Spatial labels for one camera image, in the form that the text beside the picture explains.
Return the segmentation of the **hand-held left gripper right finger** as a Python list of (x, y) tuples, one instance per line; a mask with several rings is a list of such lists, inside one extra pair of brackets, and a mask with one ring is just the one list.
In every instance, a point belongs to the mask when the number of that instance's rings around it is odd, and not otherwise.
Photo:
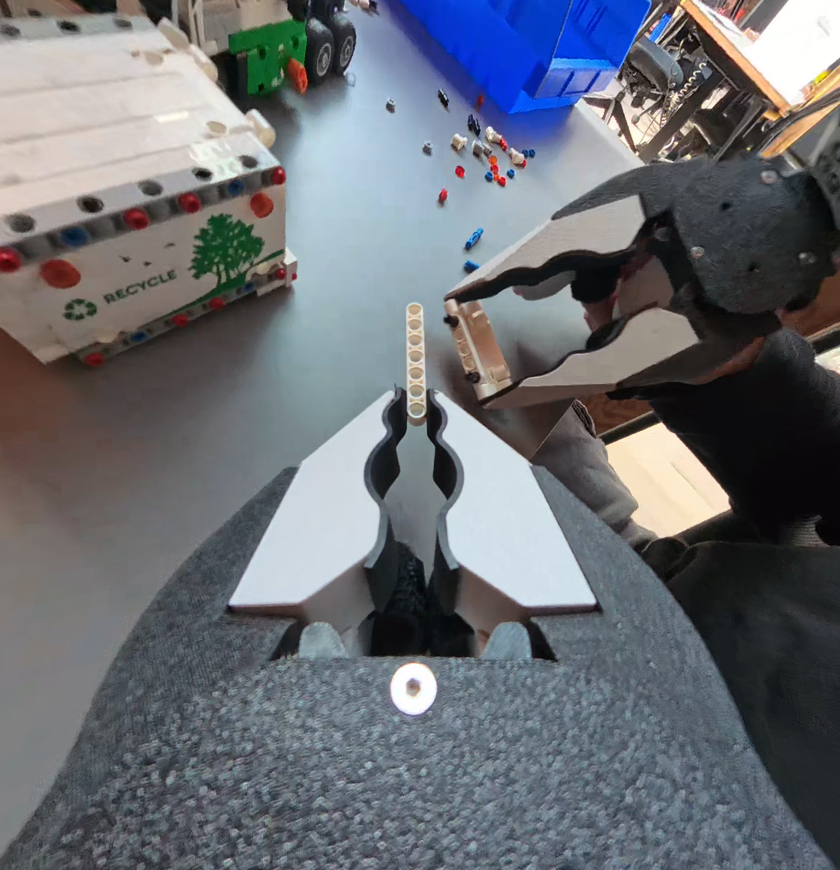
[(427, 392), (442, 609), (477, 635), (534, 617), (591, 613), (597, 597), (531, 463), (441, 391)]

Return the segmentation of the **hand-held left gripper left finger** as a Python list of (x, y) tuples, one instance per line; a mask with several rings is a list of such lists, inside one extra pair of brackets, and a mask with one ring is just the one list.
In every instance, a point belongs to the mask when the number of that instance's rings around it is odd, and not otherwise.
[(385, 392), (298, 467), (228, 606), (344, 632), (381, 614), (399, 547), (385, 497), (400, 474), (403, 388)]

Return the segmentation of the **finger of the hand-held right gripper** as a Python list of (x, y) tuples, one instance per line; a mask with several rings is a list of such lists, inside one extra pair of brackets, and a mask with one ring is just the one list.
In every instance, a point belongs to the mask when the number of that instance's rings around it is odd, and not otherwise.
[(629, 319), (605, 345), (574, 352), (539, 375), (525, 377), (481, 400), (484, 409), (509, 410), (604, 393), (699, 343), (686, 317), (658, 307)]
[(490, 299), (509, 288), (624, 262), (646, 221), (639, 196), (552, 218), (461, 280), (444, 302)]

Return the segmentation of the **tan lego assembly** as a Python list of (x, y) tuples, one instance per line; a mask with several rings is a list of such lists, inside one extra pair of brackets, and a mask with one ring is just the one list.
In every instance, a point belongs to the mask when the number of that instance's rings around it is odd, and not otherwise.
[(510, 367), (480, 301), (444, 303), (445, 323), (456, 343), (461, 366), (478, 401), (485, 405), (512, 386)]

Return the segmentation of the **white lego beam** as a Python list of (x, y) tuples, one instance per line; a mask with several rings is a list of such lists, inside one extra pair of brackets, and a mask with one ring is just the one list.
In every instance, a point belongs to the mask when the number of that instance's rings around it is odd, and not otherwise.
[(411, 302), (405, 310), (407, 418), (420, 426), (427, 417), (425, 316), (422, 305)]

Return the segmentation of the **person's right forearm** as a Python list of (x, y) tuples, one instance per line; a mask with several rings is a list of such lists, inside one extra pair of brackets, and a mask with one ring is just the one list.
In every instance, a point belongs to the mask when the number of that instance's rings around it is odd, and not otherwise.
[(840, 546), (840, 375), (802, 336), (779, 330), (736, 372), (636, 397), (762, 535), (814, 519), (823, 542)]

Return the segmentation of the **scattered small lego pieces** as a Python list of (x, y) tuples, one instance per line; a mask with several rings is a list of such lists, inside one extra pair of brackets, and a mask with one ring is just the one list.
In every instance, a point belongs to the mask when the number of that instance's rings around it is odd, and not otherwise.
[(438, 89), (435, 97), (430, 90), (423, 91), (421, 100), (414, 103), (406, 97), (390, 97), (385, 110), (404, 125), (413, 124), (422, 155), (448, 158), (457, 179), (482, 172), (486, 183), (504, 188), (531, 164), (536, 150), (489, 124), (482, 104), (470, 108), (455, 91)]

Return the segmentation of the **green white lego truck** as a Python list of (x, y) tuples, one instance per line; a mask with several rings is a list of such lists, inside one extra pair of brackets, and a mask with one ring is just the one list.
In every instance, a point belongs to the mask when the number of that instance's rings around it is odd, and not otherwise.
[(150, 2), (206, 55), (232, 97), (255, 97), (346, 74), (357, 35), (344, 1)]

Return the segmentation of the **white lego recycling container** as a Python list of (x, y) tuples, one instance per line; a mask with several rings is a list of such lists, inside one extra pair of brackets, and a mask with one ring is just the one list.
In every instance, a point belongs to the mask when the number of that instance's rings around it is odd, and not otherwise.
[(290, 288), (273, 135), (168, 21), (0, 17), (0, 329), (97, 366)]

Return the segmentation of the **black office chair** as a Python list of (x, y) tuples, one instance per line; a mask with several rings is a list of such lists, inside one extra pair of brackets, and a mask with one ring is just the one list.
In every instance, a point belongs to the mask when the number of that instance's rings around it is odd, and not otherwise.
[(651, 92), (676, 91), (685, 81), (684, 72), (675, 56), (646, 37), (638, 38), (633, 43), (622, 64), (621, 73), (637, 89)]

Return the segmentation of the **wooden desk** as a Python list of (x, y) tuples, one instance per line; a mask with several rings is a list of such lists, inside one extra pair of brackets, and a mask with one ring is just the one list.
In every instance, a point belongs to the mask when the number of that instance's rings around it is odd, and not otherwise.
[(781, 156), (815, 137), (840, 111), (840, 2), (787, 2), (755, 39), (703, 2), (680, 9), (710, 46), (713, 63), (756, 97), (766, 136), (752, 151)]

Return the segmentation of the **blue plastic bin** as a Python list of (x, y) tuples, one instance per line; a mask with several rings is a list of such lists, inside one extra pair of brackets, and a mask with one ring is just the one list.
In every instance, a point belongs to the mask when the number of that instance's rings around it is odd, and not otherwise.
[(649, 1), (403, 1), (404, 9), (508, 114), (557, 110), (604, 91)]

